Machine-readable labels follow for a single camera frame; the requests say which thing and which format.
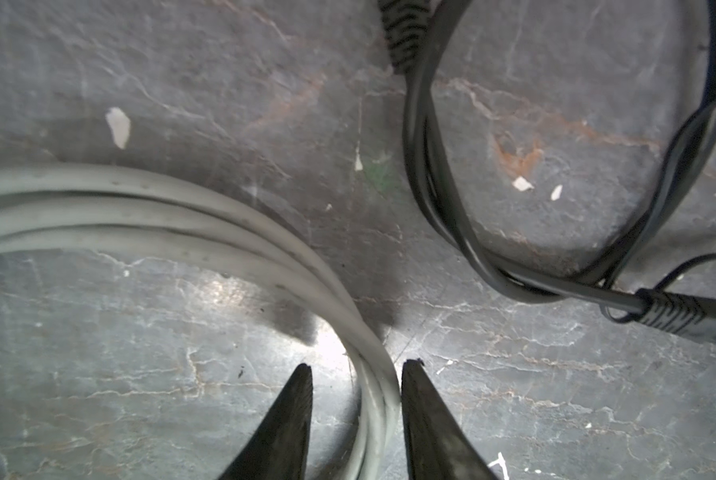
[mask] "white debris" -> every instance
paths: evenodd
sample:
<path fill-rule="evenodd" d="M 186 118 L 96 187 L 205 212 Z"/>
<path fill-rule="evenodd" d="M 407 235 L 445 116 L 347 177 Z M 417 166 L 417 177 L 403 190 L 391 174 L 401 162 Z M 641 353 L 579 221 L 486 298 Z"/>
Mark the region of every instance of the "white debris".
<path fill-rule="evenodd" d="M 113 134 L 113 142 L 119 149 L 126 148 L 129 135 L 131 135 L 131 120 L 118 107 L 113 107 L 104 116 L 110 131 Z"/>
<path fill-rule="evenodd" d="M 510 475 L 507 474 L 507 462 L 505 461 L 505 457 L 502 456 L 501 452 L 497 453 L 497 459 L 494 462 L 489 463 L 488 467 L 491 468 L 496 465 L 500 466 L 502 469 L 502 478 L 504 478 L 504 480 L 510 480 Z"/>
<path fill-rule="evenodd" d="M 563 191 L 563 185 L 558 185 L 550 194 L 550 200 L 555 201 L 561 198 L 561 192 Z"/>
<path fill-rule="evenodd" d="M 363 131 L 363 99 L 358 100 L 358 141 L 355 142 L 355 171 L 363 170 L 363 162 L 360 160 L 360 141 Z"/>
<path fill-rule="evenodd" d="M 442 366 L 441 368 L 439 368 L 438 371 L 435 372 L 435 374 L 436 374 L 436 375 L 440 375 L 441 372 L 442 372 L 443 370 L 445 370 L 445 368 L 446 368 L 447 366 L 451 366 L 451 365 L 454 365 L 454 360 L 449 360 L 448 362 L 446 362 L 446 364 L 445 364 L 444 366 Z"/>
<path fill-rule="evenodd" d="M 530 190 L 531 188 L 534 188 L 534 185 L 529 183 L 526 178 L 518 177 L 512 182 L 512 186 L 517 189 L 519 192 L 525 192 L 526 190 Z"/>

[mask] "black cable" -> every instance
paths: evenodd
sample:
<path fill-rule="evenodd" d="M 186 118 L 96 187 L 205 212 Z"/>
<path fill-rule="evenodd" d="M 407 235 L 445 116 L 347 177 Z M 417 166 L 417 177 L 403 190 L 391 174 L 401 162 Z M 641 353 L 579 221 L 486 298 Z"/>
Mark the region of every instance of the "black cable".
<path fill-rule="evenodd" d="M 660 282 L 657 283 L 656 286 L 654 286 L 654 290 L 664 290 L 690 269 L 701 264 L 706 264 L 707 262 L 713 261 L 716 261 L 716 254 L 699 255 L 692 258 L 691 260 L 686 260 L 682 264 L 676 266 L 675 270 L 665 275 L 664 278 L 660 280 Z"/>
<path fill-rule="evenodd" d="M 650 302 L 642 295 L 614 291 L 612 286 L 633 256 L 678 208 L 716 144 L 716 0 L 708 0 L 710 43 L 702 100 L 670 141 L 649 207 L 596 260 L 566 278 L 543 273 L 486 249 L 478 242 L 459 197 L 430 88 L 443 52 L 470 2 L 443 0 L 422 35 L 420 25 L 429 17 L 428 1 L 380 0 L 388 39 L 405 38 L 402 55 L 393 54 L 392 44 L 390 47 L 393 59 L 403 59 L 393 62 L 396 71 L 406 73 L 405 168 L 422 214 L 438 234 L 459 248 L 478 275 L 503 295 L 529 303 L 574 297 L 601 305 L 604 314 L 613 321 L 627 322 L 642 316 L 651 308 Z M 422 14 L 414 17 L 411 11 Z M 714 256 L 701 258 L 710 257 L 702 260 L 710 261 Z M 616 319 L 608 314 L 608 308 L 634 315 Z"/>

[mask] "ribbed cable strain relief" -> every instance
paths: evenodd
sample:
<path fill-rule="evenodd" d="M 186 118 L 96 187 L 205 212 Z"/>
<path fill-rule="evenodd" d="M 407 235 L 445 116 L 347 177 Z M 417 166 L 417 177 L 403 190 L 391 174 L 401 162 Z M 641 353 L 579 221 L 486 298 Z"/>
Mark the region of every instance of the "ribbed cable strain relief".
<path fill-rule="evenodd" d="M 379 0 L 392 68 L 406 74 L 430 23 L 430 0 Z"/>
<path fill-rule="evenodd" d="M 640 289 L 648 309 L 634 320 L 695 342 L 716 343 L 716 299 Z"/>

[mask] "gray stone floor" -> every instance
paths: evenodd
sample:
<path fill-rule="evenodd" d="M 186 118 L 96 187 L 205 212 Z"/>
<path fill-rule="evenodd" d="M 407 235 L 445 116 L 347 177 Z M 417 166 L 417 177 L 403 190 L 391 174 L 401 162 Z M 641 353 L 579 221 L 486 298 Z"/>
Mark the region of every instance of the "gray stone floor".
<path fill-rule="evenodd" d="M 435 98 L 484 242 L 555 272 L 592 258 L 697 102 L 705 16 L 698 0 L 473 2 Z M 388 63 L 368 1 L 0 0 L 0 165 L 145 168 L 290 226 L 511 480 L 715 480 L 716 348 L 483 286 L 411 199 Z M 716 153 L 620 287 L 713 250 Z M 676 289 L 716 296 L 716 264 Z M 309 473 L 333 478 L 358 393 L 323 321 L 157 259 L 0 256 L 0 479 L 215 478 L 301 361 Z M 382 478 L 406 478 L 398 432 Z"/>

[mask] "coiled gray cable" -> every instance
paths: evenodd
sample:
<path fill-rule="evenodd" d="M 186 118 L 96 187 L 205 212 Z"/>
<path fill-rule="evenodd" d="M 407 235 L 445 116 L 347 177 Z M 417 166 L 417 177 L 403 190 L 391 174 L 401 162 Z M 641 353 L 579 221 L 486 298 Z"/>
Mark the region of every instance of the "coiled gray cable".
<path fill-rule="evenodd" d="M 343 477 L 376 478 L 398 422 L 398 377 L 339 278 L 296 236 L 236 200 L 144 170 L 86 164 L 0 170 L 0 254 L 58 248 L 186 262 L 277 290 L 324 318 L 362 392 Z"/>

